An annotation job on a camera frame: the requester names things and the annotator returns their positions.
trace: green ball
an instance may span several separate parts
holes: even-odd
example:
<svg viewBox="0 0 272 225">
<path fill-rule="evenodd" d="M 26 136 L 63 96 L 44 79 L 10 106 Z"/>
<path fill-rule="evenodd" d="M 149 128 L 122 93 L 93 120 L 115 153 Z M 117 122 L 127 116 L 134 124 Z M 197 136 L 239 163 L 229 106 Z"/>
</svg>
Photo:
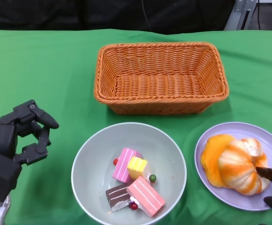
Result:
<svg viewBox="0 0 272 225">
<path fill-rule="evenodd" d="M 156 181 L 156 176 L 154 174 L 151 174 L 149 176 L 149 181 L 152 182 L 152 183 L 154 183 Z"/>
</svg>

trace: white bowl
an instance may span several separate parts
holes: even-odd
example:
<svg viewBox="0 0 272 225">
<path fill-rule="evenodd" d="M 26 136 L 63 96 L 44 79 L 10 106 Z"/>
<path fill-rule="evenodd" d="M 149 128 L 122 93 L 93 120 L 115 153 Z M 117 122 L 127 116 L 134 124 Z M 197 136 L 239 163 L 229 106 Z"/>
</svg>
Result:
<svg viewBox="0 0 272 225">
<path fill-rule="evenodd" d="M 105 191 L 122 184 L 112 178 L 121 150 L 131 148 L 142 153 L 157 176 L 153 185 L 166 201 L 154 217 L 128 207 L 110 212 Z M 164 132 L 142 123 L 120 123 L 90 137 L 75 157 L 71 172 L 74 196 L 82 209 L 104 225 L 150 225 L 167 215 L 184 192 L 186 163 L 178 145 Z"/>
</svg>

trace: basket rim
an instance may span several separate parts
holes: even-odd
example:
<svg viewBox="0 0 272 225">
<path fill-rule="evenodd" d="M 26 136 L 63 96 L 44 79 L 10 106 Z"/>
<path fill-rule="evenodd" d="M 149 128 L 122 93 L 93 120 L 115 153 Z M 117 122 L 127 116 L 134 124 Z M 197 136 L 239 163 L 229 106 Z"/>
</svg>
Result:
<svg viewBox="0 0 272 225">
<path fill-rule="evenodd" d="M 112 48 L 126 48 L 126 47 L 137 47 L 139 45 L 143 46 L 169 46 L 169 45 L 183 45 L 183 46 L 191 46 L 191 45 L 199 45 L 199 46 L 208 46 L 213 54 L 216 57 L 216 64 L 219 67 L 220 71 L 220 85 L 222 87 L 222 92 L 214 95 L 148 95 L 148 96 L 127 96 L 127 97 L 108 97 L 101 93 L 100 87 L 100 76 L 101 76 L 101 68 L 103 64 L 103 55 L 109 49 Z M 187 103 L 187 102 L 195 102 L 194 99 L 205 99 L 203 102 L 217 102 L 220 100 L 224 100 L 228 97 L 229 87 L 227 83 L 227 79 L 225 76 L 225 71 L 223 68 L 223 64 L 220 58 L 220 54 L 218 49 L 211 43 L 208 42 L 156 42 L 156 43 L 120 43 L 120 44 L 109 44 L 103 46 L 98 53 L 97 56 L 97 64 L 96 64 L 96 75 L 95 75 L 95 84 L 94 84 L 94 96 L 95 99 L 104 104 L 135 104 L 139 103 L 139 100 L 144 100 L 143 103 Z"/>
</svg>

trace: pink cake slice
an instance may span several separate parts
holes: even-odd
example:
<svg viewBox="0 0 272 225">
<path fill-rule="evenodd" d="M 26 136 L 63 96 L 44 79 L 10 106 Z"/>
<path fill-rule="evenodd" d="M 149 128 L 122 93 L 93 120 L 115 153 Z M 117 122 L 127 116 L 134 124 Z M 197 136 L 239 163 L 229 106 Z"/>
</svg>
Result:
<svg viewBox="0 0 272 225">
<path fill-rule="evenodd" d="M 142 208 L 150 217 L 153 217 L 165 204 L 164 199 L 141 176 L 126 191 L 130 196 L 138 200 L 140 203 L 139 208 Z"/>
<path fill-rule="evenodd" d="M 136 150 L 128 148 L 122 150 L 115 166 L 113 178 L 124 183 L 128 183 L 132 180 L 126 167 L 133 156 L 142 158 L 142 154 Z"/>
</svg>

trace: chocolate cake slice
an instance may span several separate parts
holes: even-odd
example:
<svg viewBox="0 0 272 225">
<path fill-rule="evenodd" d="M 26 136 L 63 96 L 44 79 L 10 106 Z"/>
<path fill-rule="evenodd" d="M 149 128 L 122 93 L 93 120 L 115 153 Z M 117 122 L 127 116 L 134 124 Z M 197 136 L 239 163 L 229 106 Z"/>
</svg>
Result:
<svg viewBox="0 0 272 225">
<path fill-rule="evenodd" d="M 106 191 L 107 199 L 111 207 L 111 211 L 115 212 L 120 210 L 131 203 L 130 195 L 126 192 L 126 189 L 132 184 L 122 184 L 117 187 L 113 187 Z"/>
</svg>

